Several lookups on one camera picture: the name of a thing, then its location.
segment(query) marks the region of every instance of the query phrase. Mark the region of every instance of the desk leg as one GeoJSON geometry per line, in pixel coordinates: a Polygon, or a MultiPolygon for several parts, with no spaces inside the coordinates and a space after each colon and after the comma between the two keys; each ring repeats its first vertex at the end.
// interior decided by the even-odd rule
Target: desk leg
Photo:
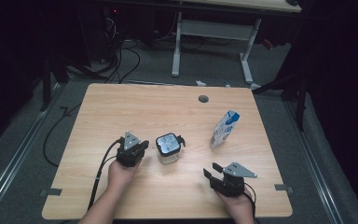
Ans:
{"type": "Polygon", "coordinates": [[[173,53],[173,63],[172,63],[173,77],[179,77],[181,34],[182,34],[182,12],[178,12],[178,22],[177,22],[177,29],[176,29],[176,45],[175,45],[175,52],[173,53]]]}
{"type": "Polygon", "coordinates": [[[260,22],[261,22],[261,19],[257,19],[255,21],[255,25],[252,29],[252,32],[250,33],[250,36],[249,36],[248,44],[246,46],[246,51],[244,53],[240,54],[243,75],[245,76],[245,81],[248,84],[253,83],[251,70],[249,69],[249,64],[248,64],[248,57],[251,52],[252,45],[255,42],[255,36],[257,35],[257,31],[258,31],[258,27],[260,26],[260,22]]]}

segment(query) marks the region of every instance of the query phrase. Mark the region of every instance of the white desk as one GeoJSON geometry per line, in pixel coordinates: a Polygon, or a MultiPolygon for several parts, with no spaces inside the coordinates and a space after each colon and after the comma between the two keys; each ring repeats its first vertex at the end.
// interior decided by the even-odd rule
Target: white desk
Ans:
{"type": "MultiPolygon", "coordinates": [[[[184,0],[183,2],[213,4],[227,7],[246,7],[259,10],[274,10],[280,12],[300,12],[301,7],[293,7],[285,0],[184,0]]],[[[236,39],[247,41],[243,53],[240,53],[240,61],[245,81],[253,83],[251,71],[249,69],[248,57],[255,42],[255,37],[261,19],[257,19],[252,26],[234,25],[209,21],[182,20],[182,13],[178,13],[176,29],[176,45],[173,53],[172,76],[178,77],[180,70],[180,42],[182,35],[199,35],[216,38],[236,39]]]]}

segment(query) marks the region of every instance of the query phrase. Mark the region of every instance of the blue and white carton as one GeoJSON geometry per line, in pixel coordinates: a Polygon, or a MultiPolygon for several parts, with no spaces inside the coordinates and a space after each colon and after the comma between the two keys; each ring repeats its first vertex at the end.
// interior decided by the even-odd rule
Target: blue and white carton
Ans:
{"type": "Polygon", "coordinates": [[[223,116],[222,119],[217,123],[214,128],[214,133],[211,139],[211,149],[219,147],[224,143],[227,139],[228,135],[232,132],[235,125],[237,124],[240,115],[232,110],[228,110],[228,112],[223,116]]]}

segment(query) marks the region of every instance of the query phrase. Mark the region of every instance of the gray carpet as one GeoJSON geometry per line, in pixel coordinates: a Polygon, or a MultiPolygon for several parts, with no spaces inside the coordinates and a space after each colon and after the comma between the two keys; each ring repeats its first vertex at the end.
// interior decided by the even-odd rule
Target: gray carpet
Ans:
{"type": "MultiPolygon", "coordinates": [[[[184,49],[179,77],[171,77],[172,46],[150,48],[140,44],[133,50],[139,53],[141,62],[123,83],[138,80],[196,85],[196,80],[201,80],[208,86],[224,86],[225,83],[219,80],[219,78],[222,78],[231,86],[249,87],[244,82],[238,55],[233,53],[233,51],[238,51],[238,46],[241,44],[243,43],[227,46],[228,49],[231,49],[231,52],[225,51],[221,47],[217,48],[214,44],[203,45],[196,50],[184,49]]],[[[273,80],[289,49],[290,46],[283,46],[268,50],[263,46],[255,45],[249,58],[255,83],[266,84],[273,80]]],[[[137,57],[133,52],[123,50],[122,57],[123,60],[119,67],[121,76],[130,71],[137,63],[137,57]]],[[[71,81],[63,88],[62,94],[57,98],[36,134],[29,154],[0,202],[0,223],[60,223],[59,220],[48,221],[41,217],[46,198],[40,196],[40,191],[50,187],[56,172],[56,168],[45,161],[42,148],[49,129],[62,117],[63,109],[61,106],[72,108],[79,104],[91,82],[96,81],[71,76],[71,81]]],[[[283,182],[293,189],[293,192],[289,193],[289,199],[294,213],[285,218],[259,218],[258,222],[262,224],[330,223],[305,162],[300,140],[296,137],[296,128],[291,124],[292,118],[276,93],[276,91],[269,91],[257,95],[255,99],[283,182]]],[[[4,172],[23,136],[39,114],[42,105],[41,99],[41,85],[39,84],[34,90],[34,98],[13,118],[11,125],[2,135],[0,139],[0,174],[4,172]]],[[[310,99],[308,99],[308,104],[310,106],[306,111],[305,128],[310,133],[307,133],[307,137],[321,166],[326,171],[326,175],[331,175],[329,184],[336,189],[336,197],[350,196],[347,199],[349,202],[345,200],[339,202],[343,212],[348,213],[344,217],[345,223],[358,223],[358,203],[356,203],[355,195],[353,195],[345,176],[340,172],[337,161],[334,161],[334,156],[331,155],[323,131],[321,131],[319,122],[312,111],[310,99]],[[329,164],[334,166],[334,172],[331,172],[331,165],[329,164]],[[344,190],[338,190],[342,185],[345,187],[344,190]]],[[[75,119],[76,111],[72,113],[72,116],[63,119],[51,133],[47,143],[47,153],[52,161],[57,163],[60,161],[75,119]]],[[[156,222],[155,220],[154,222],[139,221],[137,223],[156,222]]],[[[182,220],[181,223],[200,223],[200,221],[182,220]]]]}

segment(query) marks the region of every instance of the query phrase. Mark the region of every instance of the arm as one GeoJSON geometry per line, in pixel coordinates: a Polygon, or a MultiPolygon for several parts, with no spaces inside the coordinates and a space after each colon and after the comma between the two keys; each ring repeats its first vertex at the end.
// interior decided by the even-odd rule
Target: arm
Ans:
{"type": "Polygon", "coordinates": [[[105,192],[79,223],[111,224],[121,195],[131,183],[140,163],[139,161],[135,167],[124,167],[118,161],[113,161],[109,166],[108,184],[105,192]]]}
{"type": "MultiPolygon", "coordinates": [[[[254,224],[252,203],[244,195],[230,198],[225,195],[214,191],[216,195],[225,204],[228,213],[234,219],[236,224],[254,224]]],[[[245,193],[252,198],[251,193],[245,188],[245,193]]]]}

